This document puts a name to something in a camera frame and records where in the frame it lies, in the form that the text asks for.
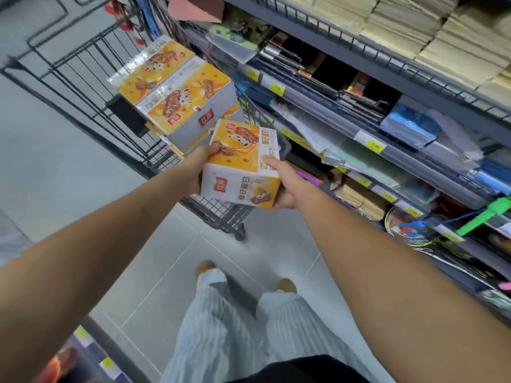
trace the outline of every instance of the right arm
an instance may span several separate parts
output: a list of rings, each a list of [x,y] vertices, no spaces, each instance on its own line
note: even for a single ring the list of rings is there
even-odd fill
[[[511,330],[422,254],[265,157],[375,357],[398,383],[511,380]]]

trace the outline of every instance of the shopping cart wheel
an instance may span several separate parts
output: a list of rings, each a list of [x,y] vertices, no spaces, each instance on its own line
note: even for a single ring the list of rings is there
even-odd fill
[[[240,242],[245,239],[245,224],[241,224],[238,231],[234,232],[234,238]]]

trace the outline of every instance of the left arm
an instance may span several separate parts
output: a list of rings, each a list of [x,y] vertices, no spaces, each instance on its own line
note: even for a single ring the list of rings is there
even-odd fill
[[[110,289],[174,205],[198,193],[216,144],[71,223],[0,270],[0,381],[28,382]]]

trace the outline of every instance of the hand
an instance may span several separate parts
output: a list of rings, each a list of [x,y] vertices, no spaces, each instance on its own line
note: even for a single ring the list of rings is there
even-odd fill
[[[208,157],[218,152],[219,148],[219,142],[213,142],[205,147],[198,147],[181,164],[176,166],[182,175],[183,197],[200,193],[200,174],[202,168],[206,164]]]
[[[282,182],[273,209],[296,208],[297,197],[307,191],[309,182],[298,175],[287,161],[270,156],[263,156],[263,161],[277,170]]]

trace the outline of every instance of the pants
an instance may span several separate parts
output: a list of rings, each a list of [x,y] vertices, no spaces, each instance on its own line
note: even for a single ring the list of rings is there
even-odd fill
[[[201,274],[162,383],[227,382],[257,373],[275,361],[321,354],[377,383],[303,297],[282,290],[264,293],[256,317],[262,330],[250,325],[236,306],[220,269]]]

